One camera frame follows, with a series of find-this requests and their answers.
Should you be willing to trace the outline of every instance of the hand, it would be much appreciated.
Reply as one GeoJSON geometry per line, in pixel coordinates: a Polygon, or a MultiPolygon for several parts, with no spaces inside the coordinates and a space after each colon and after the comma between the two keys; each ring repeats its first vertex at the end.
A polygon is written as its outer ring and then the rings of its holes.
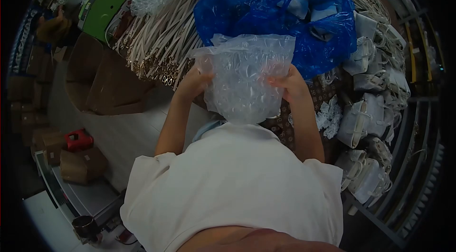
{"type": "Polygon", "coordinates": [[[213,73],[200,73],[197,67],[193,66],[180,82],[174,95],[181,100],[191,102],[208,87],[213,78],[213,73]]]}
{"type": "Polygon", "coordinates": [[[57,8],[57,12],[58,12],[57,20],[62,21],[63,20],[63,10],[62,10],[61,5],[59,5],[59,7],[57,8]]]}
{"type": "Polygon", "coordinates": [[[293,104],[303,100],[309,95],[309,88],[294,65],[290,65],[288,75],[285,77],[268,77],[271,86],[284,88],[283,99],[293,104]]]}

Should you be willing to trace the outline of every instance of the black cable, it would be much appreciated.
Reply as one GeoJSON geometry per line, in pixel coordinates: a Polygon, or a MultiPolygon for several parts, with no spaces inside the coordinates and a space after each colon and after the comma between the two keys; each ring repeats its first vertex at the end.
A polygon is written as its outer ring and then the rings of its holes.
{"type": "Polygon", "coordinates": [[[119,241],[120,243],[124,244],[124,245],[132,245],[132,244],[135,244],[136,242],[138,242],[138,239],[136,239],[135,241],[133,241],[132,243],[123,243],[121,242],[119,239],[116,238],[117,241],[119,241]]]}

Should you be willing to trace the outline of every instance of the green machine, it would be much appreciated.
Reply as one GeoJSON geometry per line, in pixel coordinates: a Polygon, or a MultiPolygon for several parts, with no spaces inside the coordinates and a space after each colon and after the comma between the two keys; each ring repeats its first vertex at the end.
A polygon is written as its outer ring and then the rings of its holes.
{"type": "Polygon", "coordinates": [[[107,43],[105,31],[125,0],[88,0],[79,12],[77,27],[101,42],[107,43]]]}

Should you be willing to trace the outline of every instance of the person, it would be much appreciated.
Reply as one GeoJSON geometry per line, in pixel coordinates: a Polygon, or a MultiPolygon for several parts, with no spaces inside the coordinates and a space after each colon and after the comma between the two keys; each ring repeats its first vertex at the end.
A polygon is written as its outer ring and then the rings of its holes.
{"type": "Polygon", "coordinates": [[[193,67],[169,107],[155,157],[136,158],[120,216],[147,251],[341,251],[342,169],[325,164],[312,98],[295,66],[284,88],[295,154],[259,125],[229,122],[183,152],[192,100],[214,75],[193,67]]]}
{"type": "Polygon", "coordinates": [[[62,6],[58,7],[57,17],[45,20],[44,16],[38,19],[37,40],[50,43],[53,47],[74,46],[81,30],[77,23],[63,16],[62,6]]]}

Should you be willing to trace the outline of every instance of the black mug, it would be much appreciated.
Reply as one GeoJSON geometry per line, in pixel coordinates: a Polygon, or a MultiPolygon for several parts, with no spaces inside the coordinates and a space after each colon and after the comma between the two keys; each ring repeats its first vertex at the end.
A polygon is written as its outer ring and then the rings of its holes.
{"type": "Polygon", "coordinates": [[[97,242],[97,234],[100,232],[95,219],[90,215],[81,215],[73,219],[71,222],[74,230],[80,238],[88,238],[93,242],[97,242]]]}

